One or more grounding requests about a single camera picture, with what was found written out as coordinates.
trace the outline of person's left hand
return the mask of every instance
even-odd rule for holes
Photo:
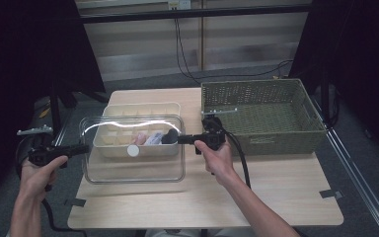
[[[52,185],[56,180],[55,170],[65,162],[67,162],[67,156],[59,156],[43,167],[38,167],[28,160],[24,161],[20,195],[42,201],[45,198],[45,187]]]

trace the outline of clear container lid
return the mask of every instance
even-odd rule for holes
[[[179,116],[84,118],[82,142],[90,146],[84,175],[92,184],[179,182],[185,175]]]

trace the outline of woven basket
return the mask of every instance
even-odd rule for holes
[[[202,110],[220,112],[246,155],[312,153],[326,134],[299,79],[202,83],[201,90]]]

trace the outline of wooden table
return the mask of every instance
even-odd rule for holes
[[[177,102],[187,134],[202,132],[200,88],[116,91],[109,105]],[[226,190],[186,145],[186,176],[178,183],[92,185],[85,179],[68,219],[73,229],[222,228],[249,223]],[[248,156],[253,191],[290,225],[340,225],[343,216],[315,154]],[[235,169],[243,178],[240,162]]]

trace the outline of forearm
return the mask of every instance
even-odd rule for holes
[[[19,194],[11,219],[11,237],[41,236],[40,202]]]
[[[236,173],[227,179],[224,187],[258,236],[298,236],[294,229],[265,205]]]

